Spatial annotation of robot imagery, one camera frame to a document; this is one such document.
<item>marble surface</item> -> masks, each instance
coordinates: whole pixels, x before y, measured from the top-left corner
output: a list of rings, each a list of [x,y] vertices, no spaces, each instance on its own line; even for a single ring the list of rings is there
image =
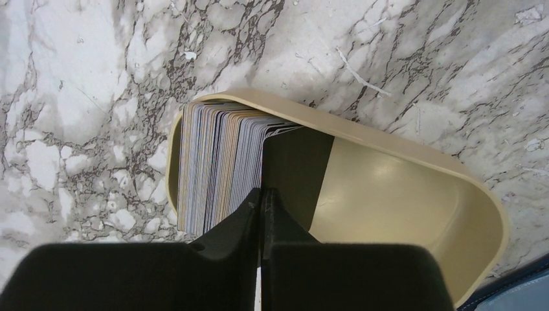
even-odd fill
[[[166,201],[170,125],[182,103],[230,87],[461,160],[509,212],[493,276],[511,271],[549,251],[548,9],[0,0],[0,283],[42,243],[188,240]]]

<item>beige plastic tray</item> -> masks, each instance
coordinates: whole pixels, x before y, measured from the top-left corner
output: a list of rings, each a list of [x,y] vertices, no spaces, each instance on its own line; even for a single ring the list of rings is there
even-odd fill
[[[253,89],[196,101],[229,100],[334,136],[309,232],[321,242],[404,243],[438,261],[461,305],[500,259],[509,224],[500,201],[441,152],[321,110]],[[168,153],[168,199],[175,210],[181,116]]]

